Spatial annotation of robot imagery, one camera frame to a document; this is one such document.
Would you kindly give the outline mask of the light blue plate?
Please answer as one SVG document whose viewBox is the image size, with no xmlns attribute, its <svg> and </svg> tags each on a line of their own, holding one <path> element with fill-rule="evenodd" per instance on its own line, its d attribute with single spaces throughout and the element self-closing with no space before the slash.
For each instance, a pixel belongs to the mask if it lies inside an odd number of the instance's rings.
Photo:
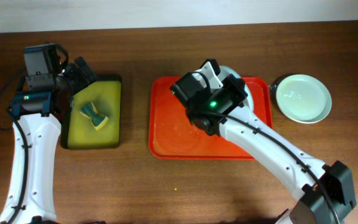
<svg viewBox="0 0 358 224">
<path fill-rule="evenodd" d="M 233 70 L 228 66 L 220 65 L 219 67 L 221 71 L 225 71 L 228 74 L 233 74 L 236 78 L 242 78 L 235 70 Z M 254 101 L 253 101 L 252 93 L 250 92 L 250 89 L 247 86 L 247 84 L 245 84 L 244 90 L 247 93 L 247 98 L 244 100 L 244 103 L 250 108 L 251 111 L 254 111 Z"/>
</svg>

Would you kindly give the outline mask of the yellow green scrub sponge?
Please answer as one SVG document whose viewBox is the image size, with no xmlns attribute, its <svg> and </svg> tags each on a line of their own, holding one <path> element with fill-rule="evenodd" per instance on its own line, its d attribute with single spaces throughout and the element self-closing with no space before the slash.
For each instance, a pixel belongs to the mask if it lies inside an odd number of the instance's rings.
<svg viewBox="0 0 358 224">
<path fill-rule="evenodd" d="M 80 114 L 89 118 L 91 120 L 91 124 L 93 125 L 95 130 L 100 130 L 103 128 L 109 118 L 103 114 L 99 114 L 93 102 L 86 103 L 80 108 Z"/>
</svg>

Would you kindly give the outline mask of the pale green plate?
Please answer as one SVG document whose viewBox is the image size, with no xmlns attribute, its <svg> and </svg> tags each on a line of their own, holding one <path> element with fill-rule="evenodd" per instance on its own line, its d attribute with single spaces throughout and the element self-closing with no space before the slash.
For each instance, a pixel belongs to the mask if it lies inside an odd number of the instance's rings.
<svg viewBox="0 0 358 224">
<path fill-rule="evenodd" d="M 332 108 L 329 90 L 315 77 L 296 74 L 284 78 L 275 92 L 280 111 L 289 119 L 303 124 L 317 123 Z"/>
</svg>

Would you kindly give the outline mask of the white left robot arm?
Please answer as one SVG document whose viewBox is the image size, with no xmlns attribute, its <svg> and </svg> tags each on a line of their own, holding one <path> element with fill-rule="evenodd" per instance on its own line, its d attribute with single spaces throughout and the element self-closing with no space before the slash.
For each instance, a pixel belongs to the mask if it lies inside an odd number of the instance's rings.
<svg viewBox="0 0 358 224">
<path fill-rule="evenodd" d="M 56 223 L 53 170 L 58 139 L 70 121 L 74 96 L 96 79 L 83 57 L 55 75 L 50 86 L 25 90 L 26 78 L 20 79 L 7 108 L 15 148 L 0 223 Z"/>
</svg>

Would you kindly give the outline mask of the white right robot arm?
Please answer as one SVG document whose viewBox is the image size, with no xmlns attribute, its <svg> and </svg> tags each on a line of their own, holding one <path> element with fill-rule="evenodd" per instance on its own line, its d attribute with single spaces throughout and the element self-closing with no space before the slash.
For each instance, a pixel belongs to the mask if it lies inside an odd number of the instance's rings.
<svg viewBox="0 0 358 224">
<path fill-rule="evenodd" d="M 355 209 L 352 172 L 329 166 L 297 148 L 254 114 L 254 99 L 241 76 L 207 59 L 170 87 L 190 123 L 248 152 L 291 193 L 296 205 L 277 223 L 343 223 Z"/>
</svg>

